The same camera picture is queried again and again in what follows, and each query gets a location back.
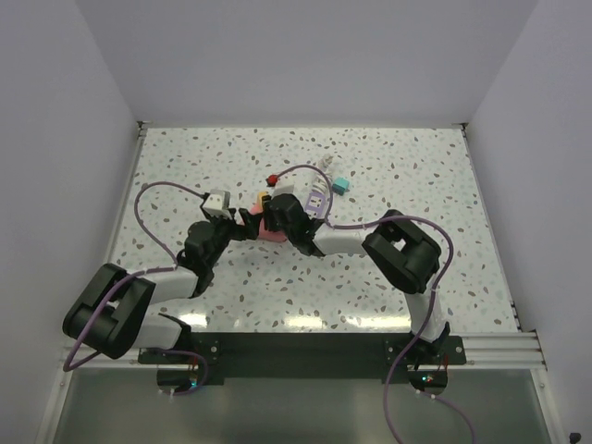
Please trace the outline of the pink triangular power strip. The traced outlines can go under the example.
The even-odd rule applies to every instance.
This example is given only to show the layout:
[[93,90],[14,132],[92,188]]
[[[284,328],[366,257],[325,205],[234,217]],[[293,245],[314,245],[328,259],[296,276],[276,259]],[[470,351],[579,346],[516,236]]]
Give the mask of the pink triangular power strip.
[[[261,215],[263,213],[263,207],[260,203],[256,203],[250,210],[252,215]],[[258,237],[259,241],[270,241],[275,243],[282,243],[287,240],[287,237],[282,231],[270,231],[265,228],[265,221],[263,218],[260,220]]]

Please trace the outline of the yellow plug adapter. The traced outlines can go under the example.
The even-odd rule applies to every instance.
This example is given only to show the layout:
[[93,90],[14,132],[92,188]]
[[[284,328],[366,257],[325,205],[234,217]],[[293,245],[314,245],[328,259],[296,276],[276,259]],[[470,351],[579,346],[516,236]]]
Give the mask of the yellow plug adapter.
[[266,191],[260,191],[257,195],[257,204],[259,206],[263,206],[263,201],[267,196],[268,196],[268,193]]

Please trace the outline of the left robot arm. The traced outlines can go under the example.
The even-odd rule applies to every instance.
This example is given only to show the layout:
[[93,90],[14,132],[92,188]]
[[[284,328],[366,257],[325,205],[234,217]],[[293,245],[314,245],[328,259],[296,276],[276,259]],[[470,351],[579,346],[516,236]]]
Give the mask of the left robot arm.
[[75,340],[64,369],[71,371],[93,357],[74,357],[82,344],[111,359],[123,356],[142,331],[149,305],[159,300],[190,299],[204,293],[214,279],[213,268],[231,241],[255,240],[261,214],[241,208],[241,223],[212,218],[192,224],[184,249],[173,264],[130,272],[118,265],[102,265],[68,310],[64,334]]

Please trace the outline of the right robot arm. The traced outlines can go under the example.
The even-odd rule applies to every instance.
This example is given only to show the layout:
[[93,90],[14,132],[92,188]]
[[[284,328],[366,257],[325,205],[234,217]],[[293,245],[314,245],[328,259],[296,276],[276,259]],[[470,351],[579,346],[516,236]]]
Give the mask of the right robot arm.
[[397,210],[372,222],[333,225],[308,216],[289,193],[266,196],[262,209],[265,228],[283,232],[304,255],[369,257],[389,284],[404,294],[412,321],[414,357],[431,364],[444,353],[443,339],[450,333],[450,324],[439,306],[438,286],[450,267],[454,246],[441,226]]

